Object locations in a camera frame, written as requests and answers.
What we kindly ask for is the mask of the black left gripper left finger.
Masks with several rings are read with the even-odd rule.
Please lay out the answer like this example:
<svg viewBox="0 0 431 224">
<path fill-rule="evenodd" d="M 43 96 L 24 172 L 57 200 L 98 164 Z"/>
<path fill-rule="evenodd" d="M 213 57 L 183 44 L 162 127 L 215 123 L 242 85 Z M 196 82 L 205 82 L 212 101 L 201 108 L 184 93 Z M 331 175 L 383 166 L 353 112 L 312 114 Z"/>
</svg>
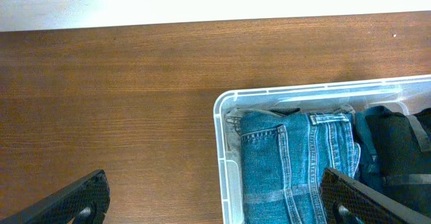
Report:
<svg viewBox="0 0 431 224">
<path fill-rule="evenodd" d="M 106 174 L 104 170 L 95 170 L 1 222 L 102 223 L 109 204 Z"/>
</svg>

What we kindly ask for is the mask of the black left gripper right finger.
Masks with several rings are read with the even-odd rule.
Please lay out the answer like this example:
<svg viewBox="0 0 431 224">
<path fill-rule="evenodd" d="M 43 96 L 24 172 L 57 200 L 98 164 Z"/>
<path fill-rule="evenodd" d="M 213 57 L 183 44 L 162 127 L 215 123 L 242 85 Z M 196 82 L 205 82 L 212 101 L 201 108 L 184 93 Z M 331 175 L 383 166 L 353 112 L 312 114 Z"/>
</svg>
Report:
<svg viewBox="0 0 431 224">
<path fill-rule="evenodd" d="M 328 223 L 429 223 L 430 218 L 328 167 L 320 185 Z"/>
</svg>

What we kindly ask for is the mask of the blue garment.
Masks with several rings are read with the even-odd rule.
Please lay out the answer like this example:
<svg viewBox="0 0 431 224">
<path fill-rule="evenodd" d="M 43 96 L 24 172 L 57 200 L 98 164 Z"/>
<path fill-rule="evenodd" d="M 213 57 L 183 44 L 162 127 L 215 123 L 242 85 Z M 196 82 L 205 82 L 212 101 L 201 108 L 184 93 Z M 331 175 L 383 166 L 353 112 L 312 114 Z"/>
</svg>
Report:
<svg viewBox="0 0 431 224">
<path fill-rule="evenodd" d="M 372 141 L 372 135 L 366 117 L 380 116 L 383 113 L 389 112 L 390 110 L 384 106 L 375 106 L 357 112 L 354 116 L 356 140 L 361 147 L 359 181 L 380 193 L 383 193 L 383 177 L 380 174 L 380 162 Z"/>
</svg>

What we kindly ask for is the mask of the dark blue jeans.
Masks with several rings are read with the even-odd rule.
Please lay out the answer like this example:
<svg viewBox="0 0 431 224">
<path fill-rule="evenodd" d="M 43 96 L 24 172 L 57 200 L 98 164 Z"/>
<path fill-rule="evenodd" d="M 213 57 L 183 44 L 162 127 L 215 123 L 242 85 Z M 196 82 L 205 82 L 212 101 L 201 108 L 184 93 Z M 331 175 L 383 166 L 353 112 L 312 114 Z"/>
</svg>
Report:
<svg viewBox="0 0 431 224">
<path fill-rule="evenodd" d="M 252 112 L 240 120 L 245 223 L 326 223 L 324 171 L 353 177 L 360 161 L 352 114 L 280 116 Z"/>
</svg>

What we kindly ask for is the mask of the black garment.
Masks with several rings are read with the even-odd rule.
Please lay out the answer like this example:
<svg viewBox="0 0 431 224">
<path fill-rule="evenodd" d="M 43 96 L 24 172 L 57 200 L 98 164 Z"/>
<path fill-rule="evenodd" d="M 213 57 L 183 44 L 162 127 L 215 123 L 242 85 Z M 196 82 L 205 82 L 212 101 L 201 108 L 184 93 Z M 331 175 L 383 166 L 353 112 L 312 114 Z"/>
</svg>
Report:
<svg viewBox="0 0 431 224">
<path fill-rule="evenodd" d="M 405 116 L 384 106 L 365 116 L 385 196 L 430 216 L 430 109 Z"/>
</svg>

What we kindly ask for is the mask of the light blue jeans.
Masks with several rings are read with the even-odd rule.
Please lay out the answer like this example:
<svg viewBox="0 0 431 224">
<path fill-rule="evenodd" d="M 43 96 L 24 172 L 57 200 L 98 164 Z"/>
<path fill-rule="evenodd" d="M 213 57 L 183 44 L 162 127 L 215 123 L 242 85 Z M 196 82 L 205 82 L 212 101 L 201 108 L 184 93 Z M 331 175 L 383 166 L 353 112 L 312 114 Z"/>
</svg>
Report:
<svg viewBox="0 0 431 224">
<path fill-rule="evenodd" d="M 226 136 L 228 139 L 227 146 L 229 151 L 240 151 L 240 120 L 244 115 L 252 112 L 269 113 L 276 116 L 288 116 L 293 113 L 303 113 L 303 110 L 300 108 L 271 108 L 269 110 L 260 110 L 257 108 L 234 108 L 224 115 L 226 122 Z M 351 121 L 354 120 L 354 114 L 356 113 L 354 108 L 349 104 L 342 104 L 334 108 L 327 108 L 323 110 L 305 110 L 305 112 L 318 112 L 322 114 L 350 114 Z"/>
</svg>

